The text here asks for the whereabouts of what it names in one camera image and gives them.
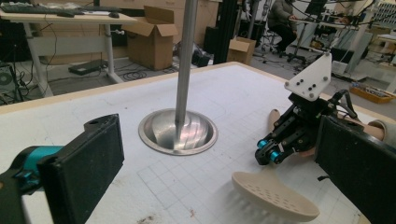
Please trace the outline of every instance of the floor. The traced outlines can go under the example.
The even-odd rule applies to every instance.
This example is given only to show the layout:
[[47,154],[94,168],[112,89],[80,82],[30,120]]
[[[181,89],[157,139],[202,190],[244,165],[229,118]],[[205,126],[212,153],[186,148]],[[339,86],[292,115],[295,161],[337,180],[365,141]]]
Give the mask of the floor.
[[[265,48],[265,51],[261,51],[261,47],[258,47],[256,48],[256,51],[257,52],[251,60],[250,65],[262,71],[283,77],[285,79],[291,79],[304,69],[298,60],[292,60],[288,63],[286,57],[279,58],[278,55],[270,52],[268,48]],[[294,52],[294,47],[288,47],[287,52]],[[318,53],[305,49],[300,49],[298,53],[304,55],[308,63],[312,63],[318,56]],[[360,61],[359,66],[357,66],[355,71],[350,75],[353,76],[358,73],[366,74],[367,78],[361,80],[361,82],[384,90],[394,79],[394,74],[386,72],[386,70],[378,66],[379,63],[384,60],[381,58],[381,55],[382,54],[380,50],[371,48],[366,58]],[[42,64],[43,71],[47,73],[49,84],[54,95],[82,91],[113,84],[113,82],[106,76],[105,71],[97,71],[88,75],[79,76],[68,72],[68,67],[71,65],[73,64]],[[38,91],[37,86],[29,84],[29,80],[32,78],[30,75],[32,73],[32,63],[16,63],[16,67],[17,75],[19,77],[24,76],[22,80],[28,84],[26,88],[21,89],[21,93],[24,95],[24,100],[34,100],[41,98],[41,93]],[[154,72],[138,64],[131,63],[127,58],[119,58],[115,60],[115,71],[124,81],[134,81],[139,78],[160,76],[167,73],[177,72],[178,61],[177,58],[175,58],[173,67]],[[345,81],[338,77],[332,77],[331,85],[324,92],[329,95],[333,95],[336,91],[348,89],[349,85],[349,81]],[[0,94],[0,96],[0,105],[4,105],[5,102],[10,104],[13,103],[12,95]],[[396,100],[390,101],[386,104],[375,104],[352,93],[350,96],[354,105],[358,105],[378,114],[396,119]]]

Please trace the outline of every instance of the white mounting plate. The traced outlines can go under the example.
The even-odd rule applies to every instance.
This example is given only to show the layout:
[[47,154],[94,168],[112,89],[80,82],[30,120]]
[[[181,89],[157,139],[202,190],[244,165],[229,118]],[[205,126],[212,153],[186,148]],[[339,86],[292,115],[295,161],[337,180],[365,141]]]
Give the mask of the white mounting plate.
[[331,77],[332,55],[326,53],[297,76],[287,81],[285,88],[308,101],[315,101],[330,84]]

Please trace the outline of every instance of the cardboard box flap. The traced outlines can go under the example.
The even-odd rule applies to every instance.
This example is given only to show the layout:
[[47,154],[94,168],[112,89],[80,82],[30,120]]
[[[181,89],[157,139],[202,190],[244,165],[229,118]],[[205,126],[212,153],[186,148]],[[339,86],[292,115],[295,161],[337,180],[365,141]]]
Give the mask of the cardboard box flap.
[[177,28],[174,24],[157,25],[157,28],[161,36],[178,35]]
[[248,47],[249,47],[249,43],[245,43],[245,42],[241,42],[241,41],[236,41],[234,39],[232,39],[230,41],[230,49],[235,49],[238,51],[243,51],[243,52],[248,52]]
[[159,7],[145,6],[145,16],[156,21],[164,21],[166,23],[175,22],[174,11]]
[[121,28],[135,34],[149,36],[155,25],[148,22],[135,22],[131,25],[122,25]]

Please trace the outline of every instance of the computer mouse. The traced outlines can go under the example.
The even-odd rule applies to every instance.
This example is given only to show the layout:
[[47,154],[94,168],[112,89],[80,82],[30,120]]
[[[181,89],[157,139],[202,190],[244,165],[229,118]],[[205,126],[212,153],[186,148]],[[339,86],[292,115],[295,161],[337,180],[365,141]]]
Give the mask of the computer mouse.
[[74,18],[74,13],[68,11],[58,12],[56,15],[59,17]]
[[110,13],[108,14],[108,17],[111,17],[111,18],[119,18],[119,17],[120,17],[120,14],[119,14],[118,12],[110,12]]

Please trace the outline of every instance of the white desk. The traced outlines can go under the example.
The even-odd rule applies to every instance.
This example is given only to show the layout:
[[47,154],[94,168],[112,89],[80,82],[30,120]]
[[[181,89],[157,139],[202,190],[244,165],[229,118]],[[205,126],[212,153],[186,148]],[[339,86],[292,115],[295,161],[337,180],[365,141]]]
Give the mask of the white desk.
[[[194,69],[187,109],[213,120],[219,139],[186,157],[150,149],[137,132],[149,113],[175,108],[177,74],[1,106],[0,172],[24,148],[65,145],[83,132],[85,122],[118,113],[124,165],[88,223],[291,224],[248,203],[231,182],[235,171],[260,171],[254,152],[267,134],[268,115],[273,108],[283,114],[291,104],[283,85],[283,79],[241,63]],[[363,121],[372,119],[359,114]],[[276,170],[319,207],[311,223],[357,223],[360,212],[340,190],[329,179],[317,181],[324,172],[312,158],[291,156]],[[51,223],[44,192],[24,199],[33,224]]]
[[[18,14],[6,13],[0,10],[1,20],[10,20],[12,22],[22,22],[26,33],[27,43],[32,54],[32,60],[35,64],[35,72],[37,75],[37,85],[45,97],[52,96],[47,76],[43,72],[39,56],[90,52],[106,52],[108,60],[107,74],[115,82],[120,83],[122,79],[114,72],[113,48],[111,43],[110,24],[130,24],[135,19],[120,14],[118,19],[109,18],[108,16],[92,16],[76,15],[74,18],[58,17],[56,15],[41,14]],[[80,36],[80,37],[44,37],[33,36],[30,27],[31,23],[46,22],[50,23],[90,23],[103,24],[105,26],[105,35],[102,36]]]

